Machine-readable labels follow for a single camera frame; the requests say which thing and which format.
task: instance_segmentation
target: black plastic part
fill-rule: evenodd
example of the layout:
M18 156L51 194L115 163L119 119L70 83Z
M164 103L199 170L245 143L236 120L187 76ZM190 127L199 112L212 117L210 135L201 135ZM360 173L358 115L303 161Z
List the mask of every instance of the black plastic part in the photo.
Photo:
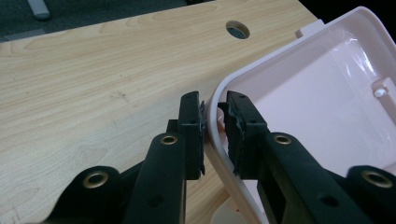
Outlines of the black plastic part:
M372 223L293 136L267 134L261 156L258 189L271 223Z
M228 91L227 102L219 103L224 113L228 153L234 173L242 179L257 179L259 174L260 139L269 130L262 115L250 99L239 92Z
M178 119L143 162L122 174L105 166L81 172L44 223L184 223L186 180L205 174L203 111L198 91L182 96Z
M375 223L396 223L396 177L373 166L355 166L339 185Z
M106 166L81 172L64 190L44 223L120 223L141 165L138 163L121 175Z
M219 108L234 172L258 180L270 223L396 223L394 175L369 166L351 168L346 178L327 171L295 137L271 133L241 93L228 91ZM388 186L374 185L362 169Z
M152 140L123 224L184 223L185 146L178 133L163 133Z
M204 133L205 121L199 92L189 92L181 97L178 112L177 132L186 139L186 179L199 179L205 174Z

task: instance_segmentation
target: plastic box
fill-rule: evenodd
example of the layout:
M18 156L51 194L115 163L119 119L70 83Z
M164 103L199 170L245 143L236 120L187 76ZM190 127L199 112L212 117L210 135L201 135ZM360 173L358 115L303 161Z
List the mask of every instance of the plastic box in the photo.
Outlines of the plastic box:
M233 174L218 102L227 91L247 95L271 132L289 133L326 169L372 165L396 174L396 48L365 7L301 30L296 41L230 74L214 91L205 149L248 223L266 223L257 181Z

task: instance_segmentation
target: brass insert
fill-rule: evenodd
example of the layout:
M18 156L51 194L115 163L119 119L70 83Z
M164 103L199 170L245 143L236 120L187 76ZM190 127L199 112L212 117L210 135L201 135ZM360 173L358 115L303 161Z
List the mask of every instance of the brass insert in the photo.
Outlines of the brass insert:
M275 137L274 137L274 140L277 142L277 143L279 143L279 144L282 144L282 145L288 145L288 144L290 144L291 143L291 139L289 139L287 136L285 136L285 135L276 135Z
M173 135L166 135L161 139L161 143L164 145L173 145L177 142L177 138Z
M107 180L108 174L106 172L94 171L85 177L82 185L86 189L96 189L103 186L107 182Z
M377 187L390 189L393 186L392 181L390 181L386 176L383 176L375 171L366 170L361 172L361 175L367 182L376 185Z

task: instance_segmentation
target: screw hole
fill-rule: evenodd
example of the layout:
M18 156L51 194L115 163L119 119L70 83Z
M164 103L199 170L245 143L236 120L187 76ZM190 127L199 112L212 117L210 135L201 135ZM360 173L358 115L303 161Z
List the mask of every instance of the screw hole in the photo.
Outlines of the screw hole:
M228 21L225 25L228 33L238 39L247 39L250 36L250 31L240 21Z
M106 172L94 171L84 178L82 185L86 189L96 189L103 186L107 182L107 180L108 174Z
M172 135L166 135L161 139L161 143L164 145L173 145L175 142L177 142L177 138Z
M288 145L291 143L291 139L289 139L288 137L284 136L284 135L277 135L274 137L274 140L282 145Z

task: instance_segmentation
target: wooden surface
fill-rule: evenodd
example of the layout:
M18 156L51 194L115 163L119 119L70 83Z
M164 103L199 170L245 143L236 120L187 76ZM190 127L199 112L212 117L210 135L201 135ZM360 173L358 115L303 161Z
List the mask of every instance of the wooden surface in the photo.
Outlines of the wooden surface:
M182 94L209 99L315 19L297 0L219 0L2 43L0 223L43 220L86 168L142 161ZM227 21L250 37L229 35ZM229 197L205 164L207 175L188 183L187 223L209 223Z

